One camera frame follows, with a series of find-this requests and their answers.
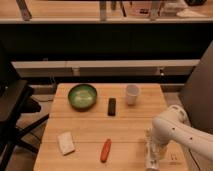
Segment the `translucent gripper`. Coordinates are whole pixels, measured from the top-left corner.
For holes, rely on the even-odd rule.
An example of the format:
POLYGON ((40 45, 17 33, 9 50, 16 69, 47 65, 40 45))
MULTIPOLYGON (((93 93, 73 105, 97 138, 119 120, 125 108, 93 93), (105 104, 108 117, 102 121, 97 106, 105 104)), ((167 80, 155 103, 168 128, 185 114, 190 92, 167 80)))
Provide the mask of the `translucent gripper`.
POLYGON ((153 143, 155 144, 155 153, 158 157, 158 160, 160 161, 161 159, 165 157, 165 154, 167 152, 167 147, 160 146, 154 140, 153 140, 153 143))

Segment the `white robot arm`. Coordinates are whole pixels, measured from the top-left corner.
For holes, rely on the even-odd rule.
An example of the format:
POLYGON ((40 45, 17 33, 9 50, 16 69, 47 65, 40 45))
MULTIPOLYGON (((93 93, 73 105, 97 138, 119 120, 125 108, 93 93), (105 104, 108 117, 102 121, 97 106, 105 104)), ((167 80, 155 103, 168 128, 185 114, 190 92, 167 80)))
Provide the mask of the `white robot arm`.
POLYGON ((213 161, 213 135, 185 124, 187 113, 179 105, 171 105, 152 119, 146 136, 146 168, 158 169, 171 140, 213 161))

